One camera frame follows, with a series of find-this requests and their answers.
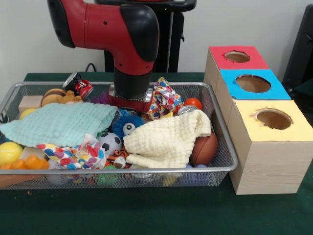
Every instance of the soccer ball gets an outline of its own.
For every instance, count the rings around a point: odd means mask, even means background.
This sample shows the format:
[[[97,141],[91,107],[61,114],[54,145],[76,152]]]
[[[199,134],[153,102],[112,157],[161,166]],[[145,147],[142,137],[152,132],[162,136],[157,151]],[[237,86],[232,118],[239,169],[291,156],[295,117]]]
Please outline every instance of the soccer ball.
[[[98,140],[108,156],[113,155],[115,150],[121,151],[123,147],[121,139],[114,133],[104,133]]]

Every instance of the brown ball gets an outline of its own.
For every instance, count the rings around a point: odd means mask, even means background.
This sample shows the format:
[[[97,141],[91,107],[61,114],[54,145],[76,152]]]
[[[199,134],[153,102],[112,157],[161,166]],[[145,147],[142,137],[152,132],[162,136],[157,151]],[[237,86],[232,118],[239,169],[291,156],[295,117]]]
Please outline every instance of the brown ball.
[[[197,138],[191,154],[191,163],[208,165],[215,157],[217,147],[218,141],[214,133],[211,136]]]
[[[66,92],[63,91],[62,89],[58,88],[51,89],[47,91],[47,93],[44,95],[43,100],[41,102],[41,106],[43,107],[50,103],[57,103],[58,102],[57,100],[65,95]]]

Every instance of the blue spiky ball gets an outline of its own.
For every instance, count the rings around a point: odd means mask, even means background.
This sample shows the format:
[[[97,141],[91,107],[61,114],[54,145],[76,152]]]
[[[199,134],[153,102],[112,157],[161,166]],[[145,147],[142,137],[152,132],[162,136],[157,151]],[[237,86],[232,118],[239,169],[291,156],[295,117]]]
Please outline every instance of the blue spiky ball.
[[[134,115],[121,116],[113,126],[113,133],[123,139],[124,136],[129,135],[139,126],[144,124],[141,117]]]

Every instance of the googly eye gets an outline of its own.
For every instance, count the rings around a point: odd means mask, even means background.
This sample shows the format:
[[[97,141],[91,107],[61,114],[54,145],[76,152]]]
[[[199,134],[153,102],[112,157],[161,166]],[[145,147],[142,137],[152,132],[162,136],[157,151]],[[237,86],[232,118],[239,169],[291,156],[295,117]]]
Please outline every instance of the googly eye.
[[[123,126],[123,132],[124,134],[127,136],[129,135],[131,132],[133,132],[136,129],[135,125],[132,123],[126,123]]]

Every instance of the white wall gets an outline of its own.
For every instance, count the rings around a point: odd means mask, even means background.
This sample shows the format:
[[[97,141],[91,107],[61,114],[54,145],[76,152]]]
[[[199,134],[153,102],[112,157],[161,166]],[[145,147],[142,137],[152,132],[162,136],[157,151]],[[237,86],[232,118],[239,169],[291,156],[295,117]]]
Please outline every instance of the white wall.
[[[179,71],[204,71],[208,45],[255,45],[282,78],[304,9],[311,0],[198,0],[185,13]],[[0,99],[28,72],[82,71],[103,52],[57,40],[46,0],[0,0]]]

